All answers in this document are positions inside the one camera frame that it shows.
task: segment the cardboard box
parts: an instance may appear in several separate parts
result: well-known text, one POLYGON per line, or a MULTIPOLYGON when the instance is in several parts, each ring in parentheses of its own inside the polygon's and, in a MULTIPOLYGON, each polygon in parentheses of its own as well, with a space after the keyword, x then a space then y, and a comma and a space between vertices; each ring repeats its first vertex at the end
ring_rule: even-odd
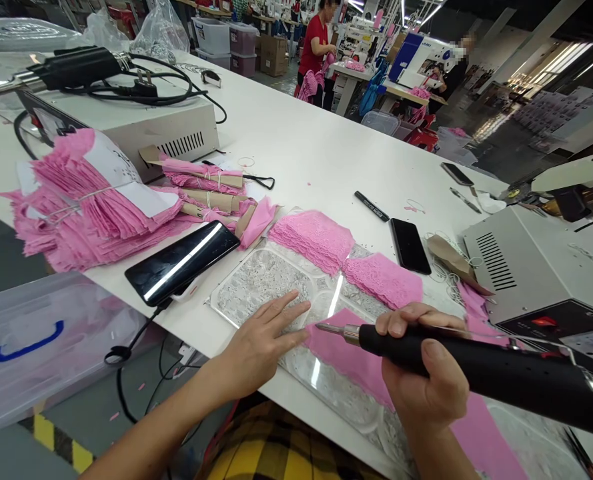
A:
POLYGON ((287 72, 287 39, 261 35, 261 72, 279 77, 287 72))
POLYGON ((401 49, 401 45, 403 45, 405 37, 407 36, 407 33, 399 33, 398 35, 396 35, 394 43, 392 43, 392 48, 390 48, 390 51, 388 51, 388 56, 385 57, 385 60, 387 62, 392 63, 394 61, 396 55, 398 55, 398 51, 401 49))

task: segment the black marker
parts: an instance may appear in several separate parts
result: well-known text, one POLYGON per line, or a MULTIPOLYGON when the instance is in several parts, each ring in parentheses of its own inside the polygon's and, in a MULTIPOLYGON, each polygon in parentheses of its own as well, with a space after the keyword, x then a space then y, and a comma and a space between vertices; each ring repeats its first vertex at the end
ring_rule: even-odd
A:
POLYGON ((377 217, 379 217, 382 221, 389 221, 390 218, 382 211, 380 211, 376 206, 369 200, 365 198, 365 195, 360 193, 358 190, 354 192, 354 197, 358 198, 361 202, 365 203, 366 207, 372 210, 377 217))

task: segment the yellow black caution tape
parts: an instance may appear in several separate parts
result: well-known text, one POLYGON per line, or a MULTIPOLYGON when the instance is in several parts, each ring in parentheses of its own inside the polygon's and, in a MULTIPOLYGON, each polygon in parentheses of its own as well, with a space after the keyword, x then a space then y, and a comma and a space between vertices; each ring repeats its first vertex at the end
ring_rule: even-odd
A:
POLYGON ((70 464, 78 473, 84 472, 95 457, 41 414, 21 420, 18 424, 26 428, 34 438, 60 458, 70 464))

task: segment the black smartphone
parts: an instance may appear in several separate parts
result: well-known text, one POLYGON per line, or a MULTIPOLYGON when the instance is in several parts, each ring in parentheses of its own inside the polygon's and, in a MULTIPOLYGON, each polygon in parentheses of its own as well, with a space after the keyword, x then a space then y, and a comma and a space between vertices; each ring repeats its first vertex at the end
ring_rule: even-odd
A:
POLYGON ((416 225, 399 219, 391 219, 390 228, 392 229, 392 237, 394 237, 398 263, 401 267, 425 275, 432 273, 416 225))
POLYGON ((474 182, 468 178, 468 176, 461 172, 460 168, 458 168, 453 163, 441 163, 441 167, 445 169, 447 173, 454 179, 456 183, 459 185, 465 185, 466 187, 471 187, 474 185, 474 182))
POLYGON ((215 220, 128 268, 125 276, 145 304, 157 307, 240 243, 236 235, 215 220))

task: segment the blue handle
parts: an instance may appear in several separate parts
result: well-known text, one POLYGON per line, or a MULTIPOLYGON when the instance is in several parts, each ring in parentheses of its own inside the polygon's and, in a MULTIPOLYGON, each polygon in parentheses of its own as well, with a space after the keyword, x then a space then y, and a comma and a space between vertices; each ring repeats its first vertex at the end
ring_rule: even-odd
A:
POLYGON ((15 352, 12 352, 12 353, 9 353, 6 355, 1 351, 2 348, 4 347, 4 345, 1 345, 0 346, 0 363, 14 360, 14 359, 17 359, 18 357, 22 357, 23 355, 33 352, 34 350, 38 350, 40 347, 43 347, 46 344, 48 344, 49 342, 56 340, 56 338, 58 338, 58 336, 65 329, 65 322, 64 322, 64 320, 58 320, 58 322, 56 322, 54 325, 56 326, 56 331, 54 333, 52 333, 50 336, 34 343, 33 345, 29 345, 29 346, 22 348, 20 350, 16 350, 15 352))

